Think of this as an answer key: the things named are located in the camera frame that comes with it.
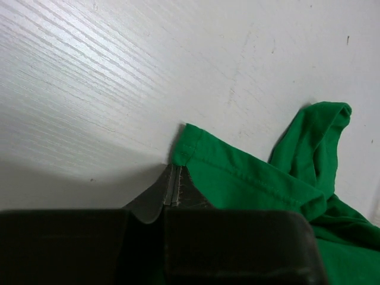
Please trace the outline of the green t shirt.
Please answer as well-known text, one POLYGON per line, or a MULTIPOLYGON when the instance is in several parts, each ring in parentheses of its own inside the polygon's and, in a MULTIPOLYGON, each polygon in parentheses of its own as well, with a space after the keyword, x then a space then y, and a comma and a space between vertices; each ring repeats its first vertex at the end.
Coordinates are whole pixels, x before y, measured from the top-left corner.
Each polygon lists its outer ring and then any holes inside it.
POLYGON ((347 103, 301 109, 269 161, 187 124, 171 161, 220 209, 288 210, 310 222, 331 284, 379 283, 379 228, 335 194, 337 147, 347 103))

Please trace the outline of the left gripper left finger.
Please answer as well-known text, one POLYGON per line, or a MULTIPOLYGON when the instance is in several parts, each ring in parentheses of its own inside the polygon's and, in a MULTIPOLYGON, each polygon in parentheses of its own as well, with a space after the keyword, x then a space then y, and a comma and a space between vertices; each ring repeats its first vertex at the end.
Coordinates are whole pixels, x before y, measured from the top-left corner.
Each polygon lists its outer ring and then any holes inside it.
POLYGON ((164 284, 162 212, 174 168, 126 206, 1 212, 2 284, 164 284))

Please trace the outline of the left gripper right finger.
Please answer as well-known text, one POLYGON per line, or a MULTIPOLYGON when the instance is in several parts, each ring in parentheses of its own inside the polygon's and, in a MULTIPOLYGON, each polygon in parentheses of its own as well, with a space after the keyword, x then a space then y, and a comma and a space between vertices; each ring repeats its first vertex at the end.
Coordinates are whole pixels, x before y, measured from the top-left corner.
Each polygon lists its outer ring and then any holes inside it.
POLYGON ((168 284, 327 284, 314 233, 298 213, 219 210, 175 166, 165 200, 168 284))

